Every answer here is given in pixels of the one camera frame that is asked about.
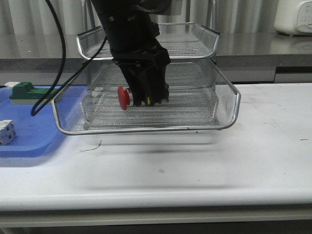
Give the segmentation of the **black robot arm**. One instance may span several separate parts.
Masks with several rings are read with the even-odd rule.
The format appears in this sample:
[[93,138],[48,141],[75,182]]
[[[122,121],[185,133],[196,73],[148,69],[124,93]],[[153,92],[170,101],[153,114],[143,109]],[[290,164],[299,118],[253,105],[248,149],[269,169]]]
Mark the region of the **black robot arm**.
[[110,44],[113,62],[129,85],[117,90],[121,108],[142,103],[153,106],[167,100],[165,73],[170,58],[156,39],[159,26],[150,15],[178,15],[179,1],[94,0],[92,4]]

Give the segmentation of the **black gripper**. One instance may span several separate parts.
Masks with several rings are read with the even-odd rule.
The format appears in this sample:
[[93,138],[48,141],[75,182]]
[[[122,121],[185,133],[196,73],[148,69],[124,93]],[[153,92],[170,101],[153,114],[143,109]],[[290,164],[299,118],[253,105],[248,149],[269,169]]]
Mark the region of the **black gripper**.
[[[132,92],[134,106],[140,106],[145,99],[147,105],[169,100],[169,85],[165,81],[169,54],[156,39],[159,26],[151,21],[151,12],[148,9],[101,10],[101,24],[110,51],[114,60],[121,63],[118,66]],[[144,89],[137,77],[139,63],[151,65],[143,70]]]

